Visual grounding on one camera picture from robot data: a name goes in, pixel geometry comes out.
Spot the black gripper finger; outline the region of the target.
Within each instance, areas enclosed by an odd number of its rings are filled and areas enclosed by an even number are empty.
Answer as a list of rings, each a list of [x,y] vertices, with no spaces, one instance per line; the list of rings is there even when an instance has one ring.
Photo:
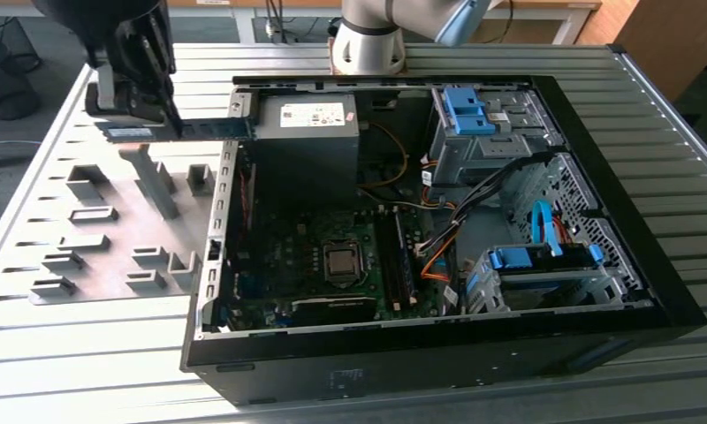
[[[164,122],[161,107],[135,87],[132,81],[115,73],[111,65],[96,70],[96,82],[85,91],[85,111],[109,122]]]
[[[155,8],[121,26],[121,58],[135,117],[167,126],[181,136],[171,75],[176,72],[168,8]]]

